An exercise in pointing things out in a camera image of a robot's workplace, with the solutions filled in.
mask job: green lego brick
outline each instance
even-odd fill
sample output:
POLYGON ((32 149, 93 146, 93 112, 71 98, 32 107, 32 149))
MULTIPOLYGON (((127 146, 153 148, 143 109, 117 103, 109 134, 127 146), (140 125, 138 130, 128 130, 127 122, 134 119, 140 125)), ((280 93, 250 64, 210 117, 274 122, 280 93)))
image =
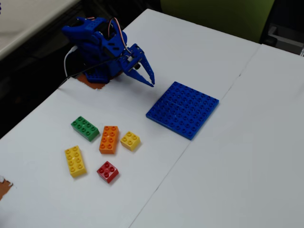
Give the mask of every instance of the green lego brick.
POLYGON ((99 134, 97 127, 88 122, 82 116, 78 117, 74 122, 71 123, 71 125, 88 141, 92 141, 99 134))

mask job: orange lego brick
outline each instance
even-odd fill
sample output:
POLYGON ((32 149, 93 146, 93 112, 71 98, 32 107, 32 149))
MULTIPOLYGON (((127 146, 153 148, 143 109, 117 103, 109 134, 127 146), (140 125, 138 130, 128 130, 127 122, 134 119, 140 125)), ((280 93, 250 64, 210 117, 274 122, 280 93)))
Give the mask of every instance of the orange lego brick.
POLYGON ((101 138, 100 153, 112 153, 116 151, 119 130, 117 126, 105 126, 103 137, 101 138))

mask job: lego duplo brick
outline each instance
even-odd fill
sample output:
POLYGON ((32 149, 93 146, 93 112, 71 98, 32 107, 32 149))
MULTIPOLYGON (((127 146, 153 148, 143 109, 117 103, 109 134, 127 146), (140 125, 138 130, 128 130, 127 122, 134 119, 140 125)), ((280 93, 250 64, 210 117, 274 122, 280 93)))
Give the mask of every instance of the lego duplo brick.
POLYGON ((138 144, 141 142, 141 140, 136 134, 134 134, 132 132, 128 132, 120 140, 120 142, 125 148, 128 148, 130 151, 133 151, 138 146, 138 144))
POLYGON ((68 169, 72 177, 86 173, 86 167, 78 146, 65 150, 68 169))
POLYGON ((174 82, 146 117, 191 140, 218 103, 216 98, 174 82))
POLYGON ((119 130, 117 126, 105 126, 101 138, 99 151, 100 153, 112 153, 116 151, 119 130))
POLYGON ((88 141, 92 141, 99 134, 99 130, 82 116, 73 121, 71 125, 88 141))
POLYGON ((97 173, 106 182, 110 183, 118 175, 119 172, 115 166, 113 166, 110 162, 107 161, 105 162, 105 164, 102 165, 102 167, 97 170, 97 173))

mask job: white cable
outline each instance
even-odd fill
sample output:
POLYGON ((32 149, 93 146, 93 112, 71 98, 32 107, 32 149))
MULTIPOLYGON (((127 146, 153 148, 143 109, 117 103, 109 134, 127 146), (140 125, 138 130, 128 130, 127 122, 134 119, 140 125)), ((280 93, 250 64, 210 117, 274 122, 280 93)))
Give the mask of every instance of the white cable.
POLYGON ((74 51, 76 51, 77 50, 77 46, 73 46, 72 48, 71 48, 71 50, 69 50, 69 52, 66 54, 66 56, 65 56, 65 60, 63 61, 63 65, 64 65, 64 68, 65 68, 65 74, 66 74, 66 77, 67 77, 67 68, 66 68, 66 60, 67 60, 67 56, 69 55, 69 54, 71 54, 72 52, 74 52, 74 51))

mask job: red lego brick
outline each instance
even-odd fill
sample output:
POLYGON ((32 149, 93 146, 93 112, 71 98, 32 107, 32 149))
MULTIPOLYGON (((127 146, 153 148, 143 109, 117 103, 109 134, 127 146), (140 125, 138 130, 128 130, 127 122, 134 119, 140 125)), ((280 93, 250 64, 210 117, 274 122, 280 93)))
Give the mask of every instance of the red lego brick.
POLYGON ((116 169, 108 161, 97 170, 97 173, 108 183, 110 183, 114 179, 114 177, 119 174, 118 169, 116 169))

